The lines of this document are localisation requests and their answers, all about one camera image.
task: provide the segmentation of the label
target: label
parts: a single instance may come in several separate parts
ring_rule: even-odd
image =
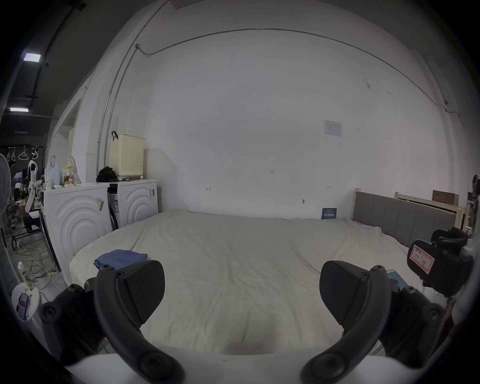
[[[410,259],[421,269],[423,269],[426,274],[430,273],[433,262],[435,261],[433,257],[431,257],[427,252],[420,249],[416,245],[413,246],[412,253],[410,254]]]
[[[342,124],[338,121],[324,120],[325,133],[329,135],[341,136]]]
[[[102,199],[97,199],[96,200],[96,208],[98,211],[101,211],[103,208],[103,200]]]
[[[322,220],[336,218],[336,208],[322,208]]]

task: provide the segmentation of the handwritten label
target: handwritten label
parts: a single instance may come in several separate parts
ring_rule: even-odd
[[[433,257],[431,257],[427,252],[425,252],[423,249],[420,249],[416,245],[413,246],[412,253],[410,254],[410,259],[421,269],[423,269],[426,274],[430,273],[433,262],[435,261]]]

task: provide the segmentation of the laundry basket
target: laundry basket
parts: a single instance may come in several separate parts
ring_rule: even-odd
[[[112,136],[109,166],[120,180],[129,177],[140,177],[142,179],[145,139],[124,133],[117,135],[115,131],[112,132]]]

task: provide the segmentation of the cardboard box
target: cardboard box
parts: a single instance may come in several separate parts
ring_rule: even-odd
[[[433,190],[432,200],[458,207],[458,195],[456,193]]]

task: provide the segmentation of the bed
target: bed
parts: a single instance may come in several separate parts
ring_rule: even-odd
[[[83,286],[103,253],[129,249],[159,260],[165,295],[141,329],[159,348],[252,355],[326,349],[342,334],[319,293],[327,260],[365,269],[382,264],[421,289],[407,267],[406,245],[452,225],[444,211],[416,205],[358,191],[354,220],[170,211],[87,245],[70,270]]]

